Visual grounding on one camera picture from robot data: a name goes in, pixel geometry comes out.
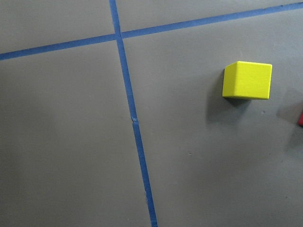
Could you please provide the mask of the yellow wooden block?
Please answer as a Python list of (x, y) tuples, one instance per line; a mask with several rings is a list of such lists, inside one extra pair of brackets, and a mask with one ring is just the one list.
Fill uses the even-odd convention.
[(237, 61), (225, 67), (222, 97), (268, 100), (272, 65)]

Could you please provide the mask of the red wooden block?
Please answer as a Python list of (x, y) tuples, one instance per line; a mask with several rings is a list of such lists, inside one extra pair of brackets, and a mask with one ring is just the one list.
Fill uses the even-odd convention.
[(297, 124), (303, 127), (303, 112), (300, 113)]

